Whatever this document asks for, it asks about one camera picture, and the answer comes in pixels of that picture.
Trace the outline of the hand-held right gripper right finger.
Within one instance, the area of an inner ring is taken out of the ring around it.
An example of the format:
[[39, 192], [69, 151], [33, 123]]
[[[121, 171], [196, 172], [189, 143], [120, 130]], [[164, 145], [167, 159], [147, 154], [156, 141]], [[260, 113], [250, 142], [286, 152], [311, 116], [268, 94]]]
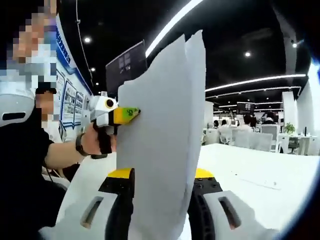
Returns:
[[187, 210], [192, 240], [272, 240], [255, 211], [230, 190], [223, 191], [208, 170], [197, 168]]

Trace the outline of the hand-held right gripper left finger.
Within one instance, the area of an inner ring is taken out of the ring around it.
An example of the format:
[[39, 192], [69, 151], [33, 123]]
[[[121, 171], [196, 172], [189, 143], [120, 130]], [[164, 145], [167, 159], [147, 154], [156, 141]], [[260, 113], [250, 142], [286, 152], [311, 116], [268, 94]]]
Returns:
[[117, 169], [109, 173], [97, 191], [66, 208], [53, 227], [39, 231], [42, 240], [126, 240], [128, 239], [135, 170]]

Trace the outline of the person's left hand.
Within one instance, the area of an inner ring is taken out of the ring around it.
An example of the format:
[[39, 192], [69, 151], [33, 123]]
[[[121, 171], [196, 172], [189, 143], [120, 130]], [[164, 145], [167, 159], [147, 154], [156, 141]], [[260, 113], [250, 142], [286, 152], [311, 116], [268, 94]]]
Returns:
[[104, 158], [117, 151], [117, 137], [112, 127], [97, 127], [94, 122], [91, 122], [85, 127], [81, 145], [88, 155]]

